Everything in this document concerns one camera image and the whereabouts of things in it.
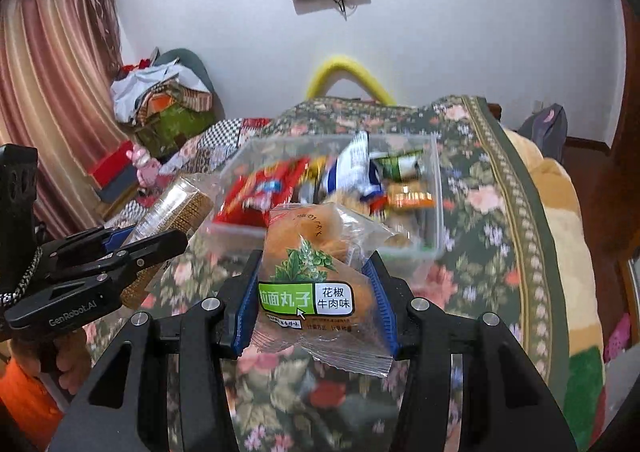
packaged bread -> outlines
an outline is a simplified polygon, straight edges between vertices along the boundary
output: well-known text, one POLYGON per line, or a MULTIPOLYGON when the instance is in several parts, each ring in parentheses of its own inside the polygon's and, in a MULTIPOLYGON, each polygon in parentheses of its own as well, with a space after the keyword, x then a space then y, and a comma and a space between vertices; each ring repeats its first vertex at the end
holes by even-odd
MULTIPOLYGON (((274 342, 300 344, 347 370, 354 369, 344 365, 344 357, 356 349, 377 350, 379 360, 385 346, 378 304, 369 277, 360 270, 392 235, 380 223, 336 203, 272 210, 258 270, 260 315, 254 344, 269 351, 274 342)), ((355 356, 348 362, 357 364, 360 356, 355 356)))

white wall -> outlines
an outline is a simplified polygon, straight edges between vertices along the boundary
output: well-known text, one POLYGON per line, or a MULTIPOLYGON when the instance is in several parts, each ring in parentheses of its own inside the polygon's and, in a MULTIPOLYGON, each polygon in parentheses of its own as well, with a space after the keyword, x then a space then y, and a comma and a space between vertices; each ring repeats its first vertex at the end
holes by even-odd
MULTIPOLYGON (((518 127, 534 100, 558 102, 570 135, 595 140, 608 139, 616 124, 625 57, 620 0, 351 1, 361 4, 346 21, 329 0, 117 6, 135 57, 155 46, 202 57, 227 117, 277 115, 303 99, 326 57, 345 54, 401 104, 479 94, 518 127)), ((361 94, 351 84, 337 92, 361 94)))
POLYGON ((120 55, 122 55, 122 63, 125 66, 127 64, 137 64, 140 62, 141 58, 148 57, 148 55, 141 57, 136 56, 136 51, 133 49, 133 46, 129 42, 127 32, 125 32, 122 28, 122 21, 120 21, 120 55))

blue and white snack bag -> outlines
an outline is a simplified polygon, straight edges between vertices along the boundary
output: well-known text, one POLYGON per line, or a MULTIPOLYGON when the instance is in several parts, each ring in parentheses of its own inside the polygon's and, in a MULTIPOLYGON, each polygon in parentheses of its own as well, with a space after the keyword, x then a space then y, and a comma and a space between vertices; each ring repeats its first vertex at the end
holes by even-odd
POLYGON ((380 173, 369 159, 369 133, 356 133, 322 177, 322 189, 327 194, 336 190, 357 190, 364 201, 382 194, 380 173))

orange object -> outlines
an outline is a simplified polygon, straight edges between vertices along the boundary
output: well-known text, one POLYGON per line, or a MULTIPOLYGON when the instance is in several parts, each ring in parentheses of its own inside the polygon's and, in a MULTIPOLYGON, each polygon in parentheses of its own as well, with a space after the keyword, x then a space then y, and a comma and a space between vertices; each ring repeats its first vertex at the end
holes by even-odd
POLYGON ((168 107, 174 105, 175 99, 171 95, 167 95, 167 93, 154 93, 148 100, 147 104, 148 110, 146 113, 146 118, 148 119, 151 115, 160 113, 168 107))
POLYGON ((47 448, 63 415, 47 389, 15 360, 0 378, 0 400, 29 441, 38 450, 47 448))
POLYGON ((420 181, 392 183, 386 189, 389 206, 393 209, 431 208, 435 206, 433 196, 420 181))

gray backpack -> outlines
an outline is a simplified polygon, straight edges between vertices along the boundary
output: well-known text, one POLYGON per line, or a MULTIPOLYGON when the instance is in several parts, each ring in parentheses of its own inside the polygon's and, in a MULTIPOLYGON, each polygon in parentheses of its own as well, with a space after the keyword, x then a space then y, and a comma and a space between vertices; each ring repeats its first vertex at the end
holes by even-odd
POLYGON ((559 104, 553 104, 530 116, 518 129, 518 134, 535 143, 545 158, 553 158, 560 163, 566 132, 566 113, 559 104))

